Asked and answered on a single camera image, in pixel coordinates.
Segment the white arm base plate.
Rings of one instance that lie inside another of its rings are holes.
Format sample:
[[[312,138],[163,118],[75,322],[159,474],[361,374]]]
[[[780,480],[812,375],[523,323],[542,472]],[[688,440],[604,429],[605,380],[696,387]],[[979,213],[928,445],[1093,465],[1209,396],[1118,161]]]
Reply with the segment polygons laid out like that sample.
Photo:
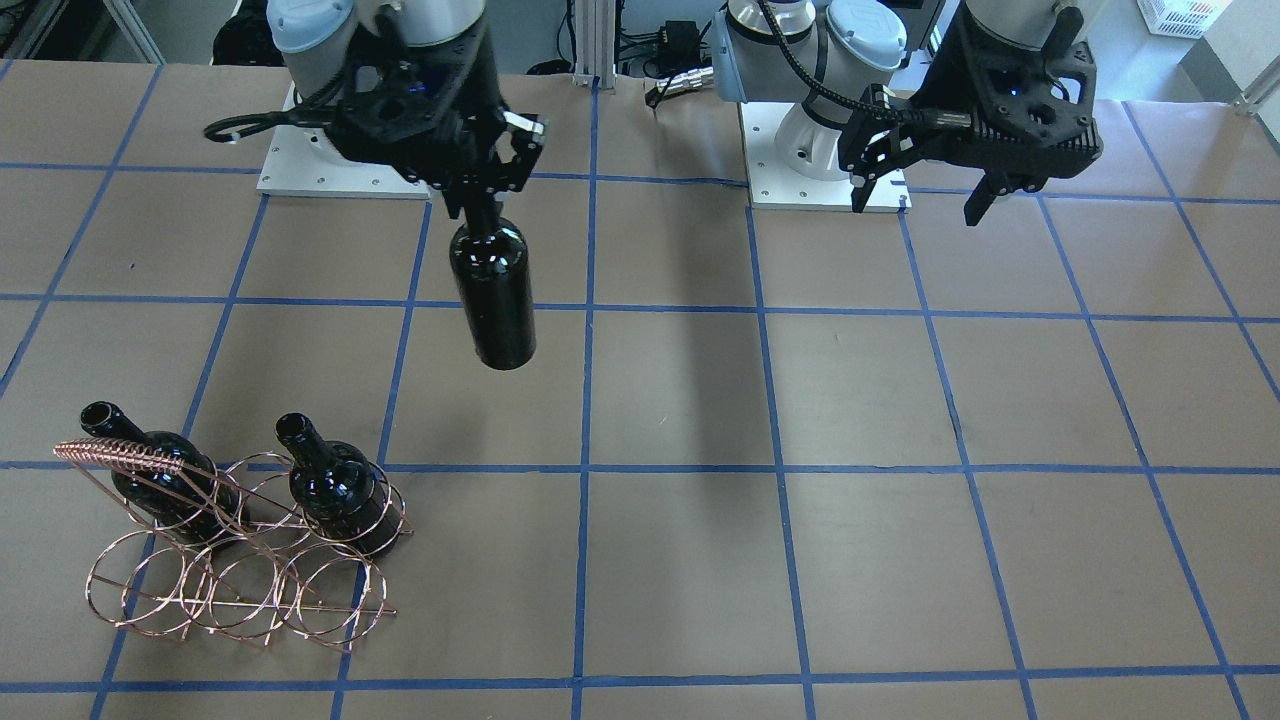
[[[261,195],[297,199],[429,200],[433,191],[393,168],[343,158],[320,129],[278,126],[256,184]]]
[[[759,209],[851,211],[851,176],[838,164],[840,129],[800,104],[739,106],[751,204]]]

